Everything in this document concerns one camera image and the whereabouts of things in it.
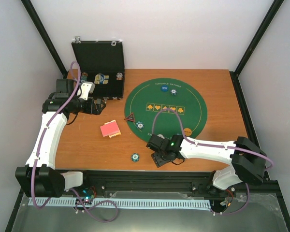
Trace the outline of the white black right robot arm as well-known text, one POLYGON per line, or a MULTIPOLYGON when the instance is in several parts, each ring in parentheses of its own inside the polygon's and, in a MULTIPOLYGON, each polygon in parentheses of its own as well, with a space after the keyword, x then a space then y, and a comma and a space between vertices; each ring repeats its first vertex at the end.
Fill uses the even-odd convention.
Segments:
POLYGON ((226 168, 214 171, 209 181, 209 188, 226 190, 239 184, 261 185, 266 171, 266 154, 246 137, 236 141, 214 142, 196 140, 182 135, 171 139, 152 135, 147 148, 157 167, 176 159, 205 159, 227 165, 226 168))

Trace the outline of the blue round blind button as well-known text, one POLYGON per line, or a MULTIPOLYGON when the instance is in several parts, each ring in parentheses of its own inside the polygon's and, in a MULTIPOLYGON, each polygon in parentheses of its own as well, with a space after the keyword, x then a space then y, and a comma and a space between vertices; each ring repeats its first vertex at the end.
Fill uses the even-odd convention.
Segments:
POLYGON ((160 89, 161 89, 162 92, 168 92, 169 91, 169 86, 168 85, 162 85, 160 87, 160 89))

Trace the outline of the orange round blind button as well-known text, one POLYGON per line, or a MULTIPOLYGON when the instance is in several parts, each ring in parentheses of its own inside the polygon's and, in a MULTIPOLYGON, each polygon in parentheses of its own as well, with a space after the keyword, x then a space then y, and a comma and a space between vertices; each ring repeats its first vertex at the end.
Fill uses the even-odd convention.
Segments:
POLYGON ((192 135, 192 130, 190 128, 184 128, 184 134, 190 137, 192 135))

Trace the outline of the teal poker chip stack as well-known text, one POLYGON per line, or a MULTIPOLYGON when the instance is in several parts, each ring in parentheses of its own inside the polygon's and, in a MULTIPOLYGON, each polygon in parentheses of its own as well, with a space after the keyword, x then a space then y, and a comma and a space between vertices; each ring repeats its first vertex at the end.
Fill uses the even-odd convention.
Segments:
POLYGON ((131 155, 131 160, 132 160, 133 162, 138 162, 138 161, 140 160, 140 155, 139 155, 138 153, 133 153, 133 154, 131 155))

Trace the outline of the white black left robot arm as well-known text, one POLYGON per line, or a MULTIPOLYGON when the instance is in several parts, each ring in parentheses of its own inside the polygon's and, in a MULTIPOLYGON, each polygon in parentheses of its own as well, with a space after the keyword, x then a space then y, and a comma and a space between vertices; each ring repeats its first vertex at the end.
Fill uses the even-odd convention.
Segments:
POLYGON ((56 91, 42 106, 42 123, 34 149, 25 166, 17 167, 15 177, 28 197, 60 197, 74 188, 87 194, 91 182, 81 171, 60 173, 55 170, 58 144, 70 114, 99 115, 106 107, 101 99, 89 97, 95 84, 77 83, 71 79, 58 79, 56 91))

